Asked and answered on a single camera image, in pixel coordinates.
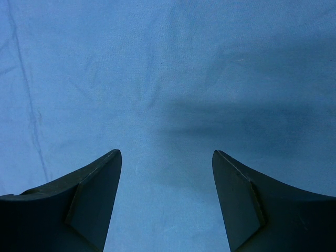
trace blue sheet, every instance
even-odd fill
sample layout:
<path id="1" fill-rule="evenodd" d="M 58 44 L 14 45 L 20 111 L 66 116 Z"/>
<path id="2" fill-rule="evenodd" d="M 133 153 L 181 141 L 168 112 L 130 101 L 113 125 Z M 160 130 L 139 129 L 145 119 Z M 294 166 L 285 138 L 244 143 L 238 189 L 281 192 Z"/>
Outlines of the blue sheet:
<path id="1" fill-rule="evenodd" d="M 105 251 L 229 251 L 214 150 L 336 195 L 336 3 L 0 1 L 0 194 L 112 149 Z"/>

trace blue surface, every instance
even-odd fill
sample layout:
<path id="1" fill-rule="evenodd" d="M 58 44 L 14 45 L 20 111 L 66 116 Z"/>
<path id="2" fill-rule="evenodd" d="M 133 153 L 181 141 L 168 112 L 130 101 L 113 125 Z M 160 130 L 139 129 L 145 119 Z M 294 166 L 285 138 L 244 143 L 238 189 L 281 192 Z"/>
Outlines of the blue surface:
<path id="1" fill-rule="evenodd" d="M 120 149 L 105 251 L 229 251 L 214 150 L 336 196 L 336 3 L 0 1 L 0 194 Z"/>

